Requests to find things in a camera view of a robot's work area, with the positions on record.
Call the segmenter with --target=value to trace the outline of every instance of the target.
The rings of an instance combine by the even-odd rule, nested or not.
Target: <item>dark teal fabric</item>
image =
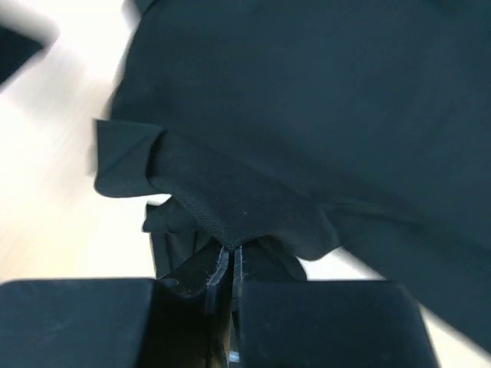
[[[343,245],[491,352],[491,2],[156,1],[110,125],[100,193]]]

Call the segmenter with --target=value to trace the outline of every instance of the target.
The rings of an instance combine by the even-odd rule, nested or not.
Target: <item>black cloth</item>
[[[0,84],[42,48],[39,42],[0,25]]]
[[[170,193],[231,249],[343,245],[491,352],[491,2],[148,6],[97,190]]]

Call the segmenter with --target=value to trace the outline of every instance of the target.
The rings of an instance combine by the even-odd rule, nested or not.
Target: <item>white floor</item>
[[[152,276],[140,231],[148,199],[92,187],[91,119],[132,28],[121,0],[0,0],[0,22],[41,38],[60,32],[0,90],[0,280]],[[377,277],[342,250],[304,264],[314,279]],[[425,316],[443,368],[491,368],[491,356]]]

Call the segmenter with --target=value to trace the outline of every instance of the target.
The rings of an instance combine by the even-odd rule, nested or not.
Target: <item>fabric fold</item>
[[[173,197],[159,206],[147,205],[143,231],[150,233],[157,278],[178,268],[212,240]]]
[[[183,135],[148,123],[99,120],[97,146],[100,194],[171,194],[229,250],[271,236],[289,254],[315,260],[339,245],[309,197]],[[149,212],[147,227],[160,214]]]

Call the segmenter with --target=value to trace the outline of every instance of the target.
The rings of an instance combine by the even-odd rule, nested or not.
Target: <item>light wooden floor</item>
[[[60,32],[0,90],[0,280],[152,276],[140,231],[148,199],[105,199],[92,186],[91,119],[114,88],[132,28],[121,0],[0,0],[0,22],[40,37]],[[342,250],[304,265],[316,279],[377,277]],[[425,315],[442,367],[491,367]]]

